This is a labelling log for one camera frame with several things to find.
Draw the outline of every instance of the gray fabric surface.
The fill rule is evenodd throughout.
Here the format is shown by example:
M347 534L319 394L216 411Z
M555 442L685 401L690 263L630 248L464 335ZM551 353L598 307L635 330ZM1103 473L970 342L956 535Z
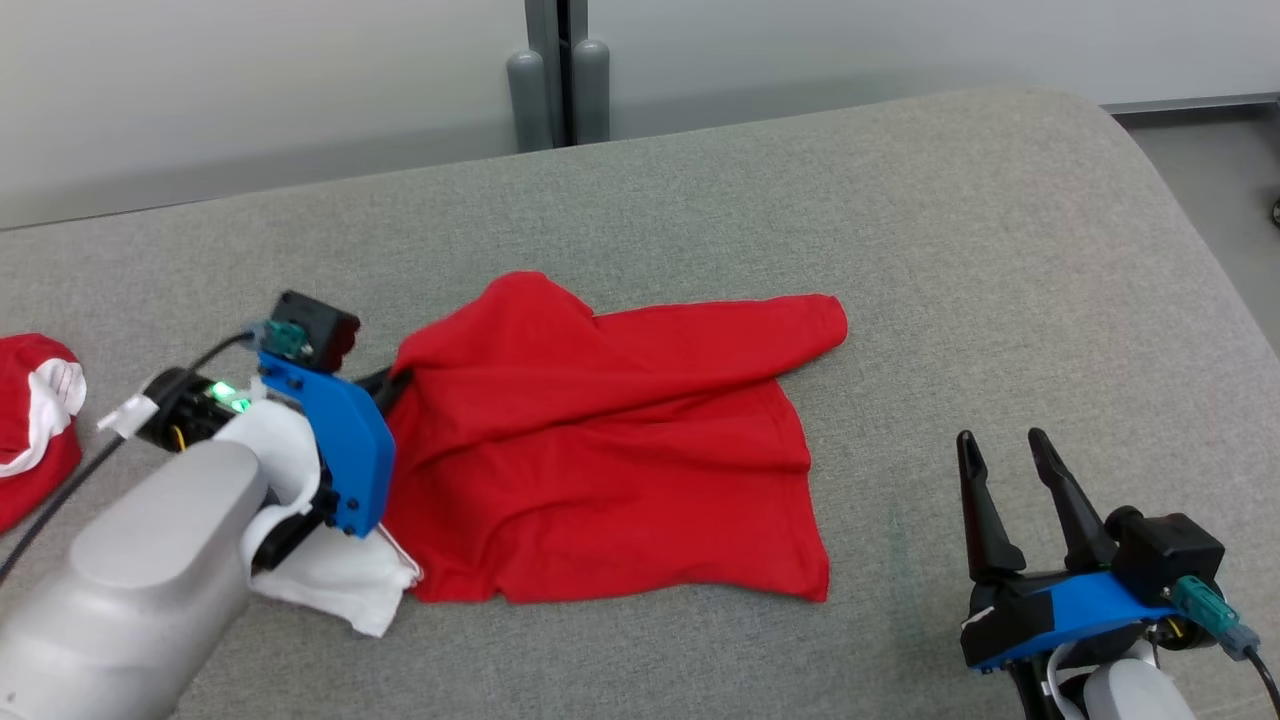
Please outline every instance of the gray fabric surface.
M91 419L285 287L364 318L352 373L515 268L602 311L845 304L850 340L783 379L813 451L826 605L721 587L407 601L371 641L255 601L183 720L1019 717L1010 680L968 673L957 642L963 428L1032 566L1062 555L1025 446L1042 425L1101 512L1187 511L1221 538L1224 587L1280 647L1280 364L1138 147L1073 97L942 95L367 177L9 232L0 259L0 334L79 352ZM127 446L0 605L160 461ZM1268 716L1252 669L1216 650L1166 667L1202 717Z

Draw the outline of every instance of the red shirt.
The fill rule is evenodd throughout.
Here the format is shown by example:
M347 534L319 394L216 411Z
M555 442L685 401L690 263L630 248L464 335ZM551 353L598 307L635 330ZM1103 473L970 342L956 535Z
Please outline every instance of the red shirt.
M595 315L540 273L413 333L383 523L424 601L681 583L827 598L809 450L777 380L845 340L835 297Z

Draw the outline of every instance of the white wall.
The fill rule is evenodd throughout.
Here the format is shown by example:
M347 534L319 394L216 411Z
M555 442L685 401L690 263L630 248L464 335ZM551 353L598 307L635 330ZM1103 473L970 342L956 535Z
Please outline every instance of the white wall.
M589 0L613 137L975 85L1098 104L1280 91L1276 0Z
M0 227L515 151L522 0L0 0Z

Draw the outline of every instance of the teal connector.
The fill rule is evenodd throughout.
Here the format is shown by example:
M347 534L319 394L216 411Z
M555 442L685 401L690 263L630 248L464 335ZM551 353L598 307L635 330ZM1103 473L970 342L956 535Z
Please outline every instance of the teal connector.
M1262 644L1258 634L1240 623L1240 614L1199 578L1179 578L1169 600L1192 623L1208 630L1236 662L1245 659L1247 648Z
M311 355L307 331L297 323L257 320L244 325L244 332L253 336L241 343L250 350L270 352L288 360Z

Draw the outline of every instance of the green led light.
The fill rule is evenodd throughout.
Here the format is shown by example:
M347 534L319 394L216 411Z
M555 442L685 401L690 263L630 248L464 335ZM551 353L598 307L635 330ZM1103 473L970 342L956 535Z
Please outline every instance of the green led light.
M209 386L210 397L237 413L244 413L248 410L250 401L247 397L236 397L237 395L239 395L238 389L220 380Z
M209 395L212 395L214 400L219 402L230 398L230 396L236 395L237 392L239 391L224 382L216 382L209 386Z

